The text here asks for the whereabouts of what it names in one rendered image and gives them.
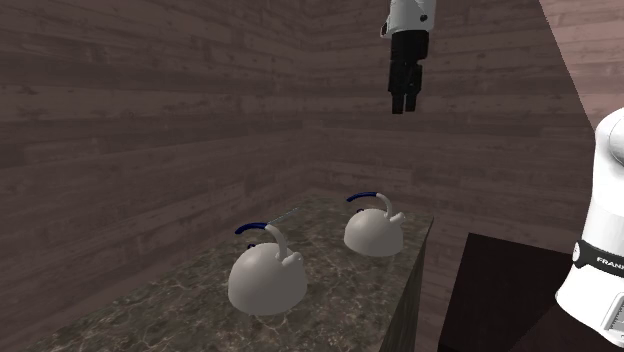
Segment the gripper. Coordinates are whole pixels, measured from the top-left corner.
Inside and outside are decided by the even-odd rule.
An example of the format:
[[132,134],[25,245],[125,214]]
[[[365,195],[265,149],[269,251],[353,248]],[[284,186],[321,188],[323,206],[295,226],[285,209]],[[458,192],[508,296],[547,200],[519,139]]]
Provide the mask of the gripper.
[[[414,112],[422,87],[422,66],[416,62],[428,56],[430,35],[426,30],[405,30],[391,36],[388,92],[392,97],[392,113]],[[405,63],[409,66],[408,77]]]

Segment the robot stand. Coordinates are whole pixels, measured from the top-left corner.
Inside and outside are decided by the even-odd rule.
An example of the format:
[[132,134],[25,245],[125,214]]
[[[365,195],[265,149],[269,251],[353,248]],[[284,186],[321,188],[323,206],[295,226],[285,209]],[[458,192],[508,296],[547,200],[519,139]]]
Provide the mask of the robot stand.
[[565,313],[571,256],[469,234],[437,352],[624,352]]

